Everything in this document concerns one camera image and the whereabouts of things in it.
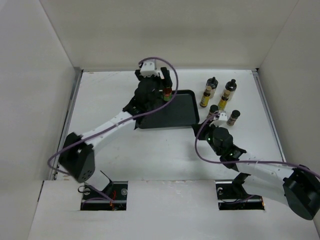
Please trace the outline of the red sauce bottle yellow cap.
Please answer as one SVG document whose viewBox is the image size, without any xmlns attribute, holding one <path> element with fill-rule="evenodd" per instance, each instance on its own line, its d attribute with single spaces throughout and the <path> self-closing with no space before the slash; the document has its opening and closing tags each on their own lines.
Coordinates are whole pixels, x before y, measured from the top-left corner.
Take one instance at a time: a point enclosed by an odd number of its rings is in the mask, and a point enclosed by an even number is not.
<svg viewBox="0 0 320 240">
<path fill-rule="evenodd" d="M 171 86 L 165 87 L 162 92 L 163 92 L 162 99 L 165 102 L 169 102 L 172 99 L 172 87 Z"/>
</svg>

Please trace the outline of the small spice jar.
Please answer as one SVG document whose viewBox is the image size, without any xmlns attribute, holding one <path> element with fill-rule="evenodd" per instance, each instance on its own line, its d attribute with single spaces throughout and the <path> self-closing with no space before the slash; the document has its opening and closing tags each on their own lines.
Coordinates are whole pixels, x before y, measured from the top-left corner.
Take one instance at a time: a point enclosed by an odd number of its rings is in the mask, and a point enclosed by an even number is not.
<svg viewBox="0 0 320 240">
<path fill-rule="evenodd" d="M 215 104 L 211 105 L 206 119 L 215 121 L 219 119 L 219 116 L 220 116 L 219 107 Z"/>
<path fill-rule="evenodd" d="M 237 121 L 237 119 L 240 117 L 241 113 L 239 110 L 233 110 L 231 115 L 229 116 L 226 124 L 228 126 L 234 126 L 235 125 L 235 122 Z"/>
</svg>

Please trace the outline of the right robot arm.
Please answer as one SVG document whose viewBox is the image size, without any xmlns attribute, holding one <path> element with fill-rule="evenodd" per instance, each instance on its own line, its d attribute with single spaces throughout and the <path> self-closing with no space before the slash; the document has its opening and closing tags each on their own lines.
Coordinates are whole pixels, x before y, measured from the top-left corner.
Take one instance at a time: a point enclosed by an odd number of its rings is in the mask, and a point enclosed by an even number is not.
<svg viewBox="0 0 320 240">
<path fill-rule="evenodd" d="M 320 210 L 320 175 L 307 166 L 283 161 L 263 161 L 234 144 L 228 129 L 205 120 L 193 124 L 195 141 L 206 141 L 219 160 L 200 157 L 238 173 L 232 192 L 266 197 L 289 207 L 299 217 L 311 221 Z"/>
</svg>

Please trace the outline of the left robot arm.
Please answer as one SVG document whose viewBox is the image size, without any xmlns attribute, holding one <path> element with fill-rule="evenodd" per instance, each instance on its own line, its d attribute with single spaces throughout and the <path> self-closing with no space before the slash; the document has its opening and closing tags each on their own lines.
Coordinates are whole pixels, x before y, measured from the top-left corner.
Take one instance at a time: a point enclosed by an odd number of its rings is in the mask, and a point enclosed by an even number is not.
<svg viewBox="0 0 320 240">
<path fill-rule="evenodd" d="M 157 69 L 152 61 L 146 61 L 135 71 L 138 86 L 129 103 L 115 117 L 95 129 L 80 135 L 72 132 L 65 139 L 58 162 L 78 183 L 95 188 L 100 199 L 112 195 L 112 186 L 102 172 L 96 169 L 96 154 L 120 135 L 128 134 L 146 116 L 166 107 L 171 98 L 165 99 L 166 89 L 173 82 L 166 67 Z"/>
</svg>

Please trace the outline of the black plastic tray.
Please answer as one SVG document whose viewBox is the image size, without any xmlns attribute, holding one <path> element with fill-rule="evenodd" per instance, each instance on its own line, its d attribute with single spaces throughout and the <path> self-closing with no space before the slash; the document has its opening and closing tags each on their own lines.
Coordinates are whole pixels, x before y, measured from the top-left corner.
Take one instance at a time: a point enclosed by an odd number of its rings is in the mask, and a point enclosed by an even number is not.
<svg viewBox="0 0 320 240">
<path fill-rule="evenodd" d="M 180 89 L 165 108 L 136 122 L 135 128 L 156 129 L 190 127 L 200 121 L 196 95 L 190 89 Z"/>
</svg>

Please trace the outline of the left yellow-label brown bottle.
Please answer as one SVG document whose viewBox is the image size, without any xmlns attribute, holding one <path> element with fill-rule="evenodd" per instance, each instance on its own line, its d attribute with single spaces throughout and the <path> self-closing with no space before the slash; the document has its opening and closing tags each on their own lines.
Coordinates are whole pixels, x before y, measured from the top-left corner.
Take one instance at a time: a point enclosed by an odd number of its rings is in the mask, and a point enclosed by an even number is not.
<svg viewBox="0 0 320 240">
<path fill-rule="evenodd" d="M 207 107 L 208 106 L 208 103 L 209 103 L 209 99 L 210 99 L 210 96 L 211 96 L 211 90 L 212 88 L 210 86 L 207 86 L 203 92 L 203 95 L 202 95 L 202 98 L 201 98 L 201 101 L 199 103 L 199 105 L 203 108 Z"/>
</svg>

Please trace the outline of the yellow-label brown bottle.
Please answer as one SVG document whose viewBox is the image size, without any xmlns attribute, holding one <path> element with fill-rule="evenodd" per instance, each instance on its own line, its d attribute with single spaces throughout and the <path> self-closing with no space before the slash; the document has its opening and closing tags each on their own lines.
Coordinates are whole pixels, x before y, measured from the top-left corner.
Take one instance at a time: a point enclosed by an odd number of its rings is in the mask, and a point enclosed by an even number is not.
<svg viewBox="0 0 320 240">
<path fill-rule="evenodd" d="M 229 100 L 229 96 L 230 96 L 230 91 L 229 90 L 226 90 L 224 93 L 223 93 L 223 95 L 222 95 L 222 97 L 220 98 L 220 101 L 219 101 L 219 103 L 218 103 L 218 109 L 219 110 L 221 110 L 221 111 L 224 111 L 225 110 L 225 107 L 226 107 L 226 105 L 227 105 L 227 102 L 228 102 L 228 100 Z"/>
<path fill-rule="evenodd" d="M 199 103 L 199 105 L 203 108 L 207 107 L 208 106 L 208 103 L 209 103 L 209 99 L 210 99 L 210 96 L 211 96 L 211 90 L 212 88 L 210 86 L 207 86 L 203 92 L 203 95 L 202 95 L 202 98 L 201 98 L 201 101 Z"/>
</svg>

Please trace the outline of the right yellow-label brown bottle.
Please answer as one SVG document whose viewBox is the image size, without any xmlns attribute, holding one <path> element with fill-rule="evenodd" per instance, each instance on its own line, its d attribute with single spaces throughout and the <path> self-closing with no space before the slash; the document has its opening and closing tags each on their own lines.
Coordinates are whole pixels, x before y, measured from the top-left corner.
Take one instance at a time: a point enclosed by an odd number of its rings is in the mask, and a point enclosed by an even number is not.
<svg viewBox="0 0 320 240">
<path fill-rule="evenodd" d="M 218 109 L 219 110 L 221 110 L 221 111 L 224 111 L 225 110 L 225 107 L 226 107 L 226 105 L 227 105 L 227 102 L 228 102 L 228 100 L 229 100 L 229 96 L 230 96 L 230 91 L 229 90 L 226 90 L 224 93 L 223 93 L 223 95 L 222 95 L 222 97 L 220 98 L 220 101 L 219 101 L 219 103 L 218 103 Z"/>
</svg>

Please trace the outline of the left black-cap grinder bottle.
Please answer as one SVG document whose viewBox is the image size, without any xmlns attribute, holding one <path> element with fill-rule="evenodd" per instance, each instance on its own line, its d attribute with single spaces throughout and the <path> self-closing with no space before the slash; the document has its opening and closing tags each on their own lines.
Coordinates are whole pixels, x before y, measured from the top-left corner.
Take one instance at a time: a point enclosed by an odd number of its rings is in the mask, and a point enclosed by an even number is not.
<svg viewBox="0 0 320 240">
<path fill-rule="evenodd" d="M 216 92 L 216 89 L 218 87 L 218 80 L 216 79 L 216 77 L 211 77 L 209 78 L 207 81 L 206 81 L 206 86 L 208 87 L 211 87 L 211 90 L 210 90 L 210 96 L 209 98 L 212 99 L 215 95 L 215 92 Z"/>
</svg>

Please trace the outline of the black-cap grinder bottle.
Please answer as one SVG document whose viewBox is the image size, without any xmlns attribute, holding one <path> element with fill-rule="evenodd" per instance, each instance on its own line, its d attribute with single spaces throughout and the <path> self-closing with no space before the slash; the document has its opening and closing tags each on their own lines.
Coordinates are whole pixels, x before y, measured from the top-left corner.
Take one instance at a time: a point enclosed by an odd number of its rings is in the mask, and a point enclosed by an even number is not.
<svg viewBox="0 0 320 240">
<path fill-rule="evenodd" d="M 216 89 L 218 87 L 218 80 L 216 79 L 216 77 L 211 77 L 209 78 L 207 81 L 206 81 L 206 86 L 208 87 L 211 87 L 211 90 L 210 90 L 210 96 L 209 98 L 212 99 L 215 95 L 215 92 L 216 92 Z"/>
<path fill-rule="evenodd" d="M 231 79 L 228 81 L 225 85 L 225 90 L 230 92 L 230 95 L 228 97 L 228 101 L 231 101 L 236 90 L 237 90 L 237 83 L 235 79 Z"/>
</svg>

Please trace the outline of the right black-cap grinder bottle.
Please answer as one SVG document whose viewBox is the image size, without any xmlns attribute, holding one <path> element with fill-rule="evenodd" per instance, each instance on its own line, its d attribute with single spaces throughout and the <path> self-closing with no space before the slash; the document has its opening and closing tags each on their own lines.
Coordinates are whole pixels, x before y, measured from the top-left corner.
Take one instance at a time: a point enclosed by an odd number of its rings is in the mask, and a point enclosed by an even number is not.
<svg viewBox="0 0 320 240">
<path fill-rule="evenodd" d="M 225 85 L 225 90 L 230 92 L 230 95 L 228 97 L 228 101 L 231 101 L 236 90 L 237 90 L 237 83 L 235 79 L 231 79 L 228 81 Z"/>
</svg>

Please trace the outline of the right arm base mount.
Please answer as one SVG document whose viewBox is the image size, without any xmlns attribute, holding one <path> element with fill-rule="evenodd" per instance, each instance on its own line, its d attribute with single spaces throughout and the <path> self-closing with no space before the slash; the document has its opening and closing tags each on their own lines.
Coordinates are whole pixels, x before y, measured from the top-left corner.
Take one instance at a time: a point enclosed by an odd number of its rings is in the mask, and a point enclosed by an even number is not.
<svg viewBox="0 0 320 240">
<path fill-rule="evenodd" d="M 219 210 L 265 210 L 263 198 L 248 194 L 243 188 L 248 176 L 249 174 L 239 173 L 233 180 L 218 180 L 215 182 Z"/>
</svg>

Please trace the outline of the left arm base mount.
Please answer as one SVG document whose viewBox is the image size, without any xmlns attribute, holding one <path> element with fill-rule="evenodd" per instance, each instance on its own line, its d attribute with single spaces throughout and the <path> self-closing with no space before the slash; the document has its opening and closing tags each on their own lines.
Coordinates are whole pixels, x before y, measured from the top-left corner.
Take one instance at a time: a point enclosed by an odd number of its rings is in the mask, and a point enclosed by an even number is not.
<svg viewBox="0 0 320 240">
<path fill-rule="evenodd" d="M 81 194 L 81 211 L 125 211 L 127 209 L 128 181 L 113 181 L 103 171 L 103 180 L 107 185 L 103 190 L 94 190 L 90 185 L 78 187 Z"/>
</svg>

